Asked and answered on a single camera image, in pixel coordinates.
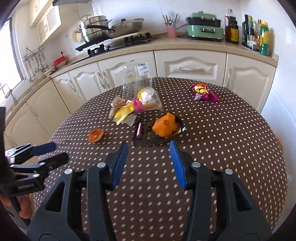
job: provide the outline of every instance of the polka dot tablecloth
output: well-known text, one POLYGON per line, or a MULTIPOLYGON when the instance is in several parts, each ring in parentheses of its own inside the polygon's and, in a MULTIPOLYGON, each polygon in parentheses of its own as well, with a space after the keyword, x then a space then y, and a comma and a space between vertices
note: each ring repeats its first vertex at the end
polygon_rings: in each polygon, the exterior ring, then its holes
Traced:
MULTIPOLYGON (((231 168, 258 202, 271 228, 281 214, 287 193, 285 162, 279 142, 262 116, 230 90, 209 84, 220 102, 195 101, 193 80, 154 78, 154 88, 162 101, 159 110, 141 113, 139 118, 154 120, 166 112, 178 115, 187 131, 176 136, 180 149, 191 154, 209 169, 231 168)), ((98 95, 71 114, 56 130, 50 142, 58 146, 41 159, 66 152, 67 165, 53 170, 46 189, 34 195, 35 206, 66 168, 87 170, 115 152, 122 141, 129 146, 121 183, 107 192, 113 227, 120 241, 181 240, 188 216, 191 191, 177 184, 168 143, 156 147, 131 146, 134 126, 116 125, 108 119, 110 103, 121 94, 121 87, 98 95), (106 131, 103 139, 91 144, 90 131, 106 131)), ((212 189, 210 232, 215 231, 216 193, 212 189)), ((88 233, 86 190, 82 193, 82 223, 88 233)))

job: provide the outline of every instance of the cabinet handle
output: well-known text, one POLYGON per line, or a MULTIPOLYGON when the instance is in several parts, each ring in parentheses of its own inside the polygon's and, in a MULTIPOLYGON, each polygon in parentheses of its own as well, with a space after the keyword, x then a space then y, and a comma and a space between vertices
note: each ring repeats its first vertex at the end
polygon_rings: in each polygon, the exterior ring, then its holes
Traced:
POLYGON ((71 80, 69 80, 69 83, 70 83, 70 86, 71 86, 72 90, 73 90, 74 92, 76 92, 75 88, 72 86, 72 81, 71 81, 71 80))
POLYGON ((102 72, 103 75, 103 82, 105 83, 105 85, 107 86, 108 89, 110 89, 110 85, 106 82, 105 77, 107 78, 105 71, 102 72))
POLYGON ((230 82, 230 68, 227 69, 227 84, 226 84, 226 88, 228 88, 230 82))
POLYGON ((102 82, 101 82, 101 74, 99 72, 98 72, 98 77, 99 77, 99 82, 100 82, 101 86, 103 87, 103 89, 106 90, 105 85, 103 85, 102 82))
POLYGON ((191 71, 200 71, 200 72, 204 72, 205 69, 204 68, 199 68, 199 69, 184 69, 183 67, 179 68, 180 71, 186 71, 186 72, 191 72, 191 71))

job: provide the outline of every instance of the yellow wrapper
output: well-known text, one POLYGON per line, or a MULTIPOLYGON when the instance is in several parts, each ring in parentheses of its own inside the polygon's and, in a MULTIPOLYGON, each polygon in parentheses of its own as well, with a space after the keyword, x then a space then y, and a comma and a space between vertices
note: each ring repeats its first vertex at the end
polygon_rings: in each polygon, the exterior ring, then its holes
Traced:
POLYGON ((134 111, 133 103, 129 103, 122 107, 117 113, 115 114, 114 121, 117 125, 124 121, 124 119, 134 111))

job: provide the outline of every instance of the kitchen countertop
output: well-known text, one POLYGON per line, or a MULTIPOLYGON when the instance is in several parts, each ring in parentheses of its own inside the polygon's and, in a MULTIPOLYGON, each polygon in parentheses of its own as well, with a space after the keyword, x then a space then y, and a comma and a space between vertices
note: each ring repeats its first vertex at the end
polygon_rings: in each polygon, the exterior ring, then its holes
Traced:
POLYGON ((217 52, 224 52, 224 53, 231 53, 236 55, 241 55, 244 57, 252 58, 267 64, 270 64, 274 67, 278 66, 279 56, 276 54, 273 54, 272 57, 263 56, 257 52, 254 52, 252 50, 249 50, 241 45, 235 45, 231 43, 227 43, 225 41, 221 42, 214 42, 214 41, 202 41, 202 40, 194 40, 191 38, 175 38, 175 39, 169 39, 166 37, 154 39, 153 41, 143 44, 143 45, 136 45, 131 46, 119 50, 110 51, 104 54, 100 54, 97 56, 94 56, 92 58, 83 60, 81 62, 78 62, 76 64, 71 65, 71 63, 66 64, 62 68, 60 68, 57 72, 52 74, 50 77, 45 77, 44 79, 41 79, 39 81, 34 82, 32 87, 36 84, 38 86, 32 90, 29 94, 25 95, 20 101, 19 104, 12 110, 12 112, 6 117, 5 119, 5 126, 8 124, 8 122, 11 120, 11 118, 14 116, 14 114, 18 111, 18 109, 34 94, 42 85, 44 85, 46 82, 51 80, 52 78, 63 74, 65 72, 68 72, 70 70, 73 70, 75 68, 81 67, 83 65, 87 65, 96 61, 100 61, 107 58, 112 58, 124 54, 131 54, 131 53, 138 53, 138 52, 145 52, 145 51, 154 51, 154 50, 169 50, 169 49, 194 49, 194 50, 209 50, 209 51, 217 51, 217 52))

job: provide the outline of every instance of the snack wrapper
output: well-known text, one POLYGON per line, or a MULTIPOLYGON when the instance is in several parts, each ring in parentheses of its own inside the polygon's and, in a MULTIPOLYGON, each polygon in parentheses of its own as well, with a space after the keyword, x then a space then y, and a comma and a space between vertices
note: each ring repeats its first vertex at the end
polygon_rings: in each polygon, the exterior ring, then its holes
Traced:
POLYGON ((203 99, 207 101, 219 102, 218 96, 214 92, 209 91, 207 83, 197 83, 191 88, 196 93, 194 100, 203 99))

